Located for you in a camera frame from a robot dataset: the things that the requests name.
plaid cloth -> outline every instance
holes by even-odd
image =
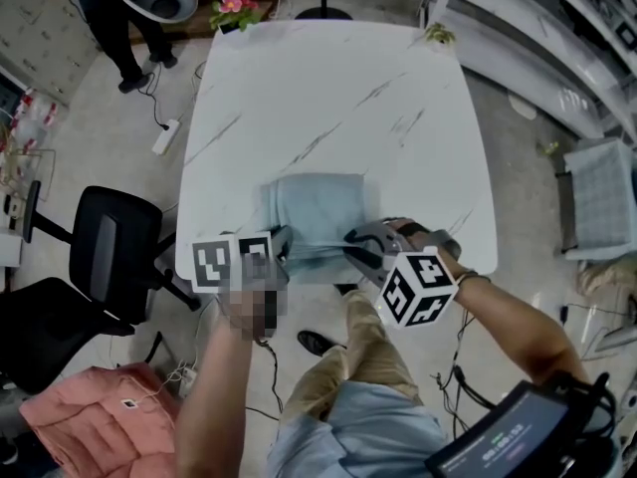
[[[618,139],[564,156],[572,173],[578,245],[567,258],[606,260],[637,249],[633,159]]]

person's right arm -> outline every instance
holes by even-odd
[[[411,220],[396,220],[398,229]],[[409,238],[422,249],[426,234],[418,232]],[[468,270],[444,249],[440,255],[454,278]],[[484,278],[467,278],[455,301],[473,315],[491,334],[503,352],[536,384],[541,384],[556,371],[567,371],[588,382],[579,356],[561,326],[551,317]]]

table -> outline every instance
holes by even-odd
[[[176,271],[191,244],[258,229],[258,186],[359,173],[370,216],[445,228],[462,263],[498,263],[482,137],[463,72],[423,31],[355,21],[262,23],[215,37],[184,158]]]

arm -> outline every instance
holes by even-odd
[[[177,476],[239,475],[252,340],[219,317],[176,429]]]
[[[396,220],[398,229],[411,220]],[[409,238],[416,249],[422,249],[426,234]],[[459,278],[467,269],[445,250],[440,255],[447,268]],[[547,380],[555,371],[563,370],[588,382],[581,360],[559,324],[508,292],[483,278],[468,278],[462,283],[456,302],[467,309],[487,329],[503,352],[535,383]]]

black pants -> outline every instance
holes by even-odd
[[[86,17],[93,35],[125,80],[136,81],[141,77],[141,68],[132,55],[128,39],[128,21],[139,29],[150,53],[160,57],[170,53],[171,46],[161,25],[142,16],[122,0],[99,0],[95,7],[86,11]]]

